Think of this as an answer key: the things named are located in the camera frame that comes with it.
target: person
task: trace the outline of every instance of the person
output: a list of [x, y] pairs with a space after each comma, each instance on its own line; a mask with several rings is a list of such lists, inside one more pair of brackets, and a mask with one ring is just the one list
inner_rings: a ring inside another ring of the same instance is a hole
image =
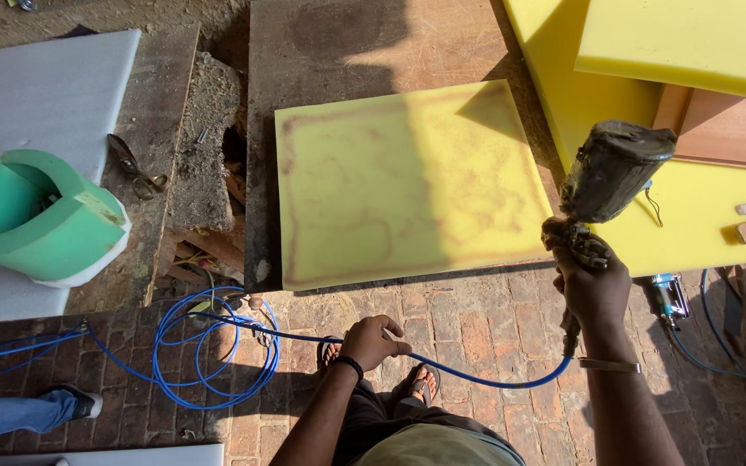
[[70, 384], [50, 387], [36, 398], [0, 398], [0, 434], [27, 429], [45, 434], [69, 420], [96, 418], [103, 397]]
[[[606, 270], [591, 274], [567, 249], [557, 247], [553, 253], [554, 287], [578, 318], [588, 358], [610, 368], [611, 363], [637, 363], [623, 326], [632, 285], [626, 265], [613, 255]], [[394, 390], [398, 401], [389, 409], [391, 400], [374, 393], [361, 372], [375, 369], [388, 356], [410, 353], [408, 343], [393, 341], [390, 334], [403, 336], [389, 317], [364, 318], [351, 327], [344, 344], [319, 353], [326, 366], [321, 384], [271, 466], [525, 464], [491, 429], [430, 406], [440, 388], [433, 368], [414, 368], [415, 375], [400, 384], [411, 385]], [[641, 374], [587, 369], [587, 378], [598, 465], [683, 466]]]

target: sandal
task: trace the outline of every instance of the sandal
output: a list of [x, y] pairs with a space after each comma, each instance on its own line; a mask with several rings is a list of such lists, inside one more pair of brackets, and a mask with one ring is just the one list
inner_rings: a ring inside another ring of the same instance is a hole
[[[339, 337], [337, 337], [335, 335], [327, 335], [325, 338], [333, 338], [333, 339], [336, 339], [336, 340], [340, 339]], [[317, 364], [318, 372], [320, 374], [322, 374], [322, 375], [326, 374], [327, 363], [328, 363], [328, 361], [326, 360], [326, 350], [329, 349], [328, 347], [330, 345], [340, 345], [340, 343], [325, 343], [325, 342], [320, 342], [318, 344], [317, 349], [316, 349], [316, 354], [317, 354], [317, 357], [318, 357], [318, 364]], [[332, 361], [336, 357], [338, 357], [338, 353], [335, 353], [335, 355], [333, 356], [333, 358], [330, 361]]]
[[[436, 380], [436, 393], [439, 393], [439, 389], [442, 388], [442, 382], [439, 379], [439, 371], [437, 370], [436, 367], [423, 362], [420, 365], [416, 366], [416, 373], [419, 374], [419, 370], [423, 367], [430, 374], [433, 374], [433, 379]], [[433, 396], [431, 396], [430, 386], [428, 384], [428, 381], [422, 378], [421, 380], [414, 382], [414, 385], [408, 388], [406, 397], [411, 397], [412, 396], [411, 394], [415, 391], [422, 392], [422, 398], [423, 398], [424, 404], [430, 408], [431, 403], [433, 403], [433, 397], [435, 397], [436, 394], [434, 393]]]

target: wooden workbench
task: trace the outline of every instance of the wooden workbench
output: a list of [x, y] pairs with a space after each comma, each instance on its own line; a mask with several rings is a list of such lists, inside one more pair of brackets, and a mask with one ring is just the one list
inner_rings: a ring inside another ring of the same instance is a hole
[[[114, 132], [129, 144], [140, 167], [153, 175], [174, 174], [175, 148], [199, 31], [200, 25], [195, 23], [144, 32], [140, 37]], [[111, 157], [100, 184], [129, 214], [129, 244], [94, 279], [71, 289], [65, 314], [136, 309], [151, 302], [168, 194], [140, 200]]]
[[245, 286], [281, 289], [274, 111], [506, 78], [554, 211], [557, 151], [502, 0], [253, 0]]

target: brick floor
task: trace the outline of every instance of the brick floor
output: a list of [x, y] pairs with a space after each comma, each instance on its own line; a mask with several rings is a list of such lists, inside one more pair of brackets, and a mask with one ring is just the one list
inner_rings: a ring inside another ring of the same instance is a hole
[[[467, 372], [503, 381], [524, 381], [551, 371], [560, 358], [562, 298], [551, 287], [552, 269], [486, 270], [420, 279], [391, 280], [306, 293], [269, 293], [281, 330], [307, 335], [341, 335], [369, 315], [386, 313], [403, 325], [417, 353]], [[699, 272], [684, 273], [685, 292], [695, 318], [681, 324], [681, 339], [703, 361], [732, 369], [714, 340], [699, 299]], [[723, 321], [724, 285], [711, 282], [708, 297], [717, 322]], [[155, 329], [164, 309], [106, 312], [89, 316], [96, 332], [120, 360], [151, 375]], [[40, 332], [74, 327], [80, 318], [0, 323], [0, 343]], [[746, 315], [744, 317], [746, 342]], [[174, 338], [202, 329], [186, 321]], [[634, 286], [627, 330], [646, 370], [649, 387], [687, 463], [746, 464], [746, 381], [705, 372], [675, 350], [651, 315], [643, 291]], [[234, 338], [221, 331], [202, 347], [200, 365], [208, 374], [225, 359]], [[259, 395], [238, 406], [199, 411], [178, 407], [152, 384], [130, 376], [98, 350], [88, 337], [68, 341], [31, 365], [0, 377], [0, 397], [35, 396], [53, 381], [74, 381], [105, 397], [96, 420], [68, 423], [44, 435], [0, 436], [0, 454], [102, 450], [164, 445], [225, 443], [227, 466], [267, 464], [313, 394], [315, 345], [282, 344], [279, 374]], [[243, 390], [263, 365], [264, 348], [250, 333], [221, 376], [219, 390]], [[9, 356], [0, 369], [19, 362]], [[170, 381], [196, 379], [195, 346], [158, 353]], [[389, 390], [413, 365], [388, 359], [368, 374], [374, 387]], [[533, 390], [496, 390], [445, 374], [437, 405], [473, 416], [507, 438], [528, 464], [594, 463], [594, 430], [584, 373], [572, 363], [555, 383]], [[224, 401], [203, 387], [175, 388], [202, 406]]]

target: foot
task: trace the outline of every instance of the foot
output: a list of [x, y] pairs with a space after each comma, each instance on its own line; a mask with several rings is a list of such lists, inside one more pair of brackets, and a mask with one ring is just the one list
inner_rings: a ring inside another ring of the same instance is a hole
[[50, 387], [48, 391], [64, 390], [76, 397], [76, 408], [70, 420], [88, 418], [93, 419], [99, 416], [99, 411], [103, 408], [103, 397], [98, 393], [88, 393], [67, 383]]
[[430, 406], [430, 403], [425, 402], [425, 391], [430, 390], [430, 399], [433, 401], [433, 398], [436, 397], [436, 377], [434, 377], [431, 372], [428, 372], [428, 369], [420, 367], [416, 372], [414, 386], [416, 386], [418, 382], [421, 382], [421, 387], [418, 390], [411, 392], [410, 396], [415, 397]]
[[327, 369], [332, 367], [334, 361], [338, 357], [338, 352], [341, 350], [340, 343], [328, 343], [326, 350], [324, 351], [324, 365]]
[[[327, 338], [338, 339], [335, 335], [328, 335]], [[340, 343], [319, 343], [316, 350], [316, 356], [318, 357], [318, 373], [322, 377], [326, 376], [326, 371], [336, 361], [338, 352], [341, 350]]]

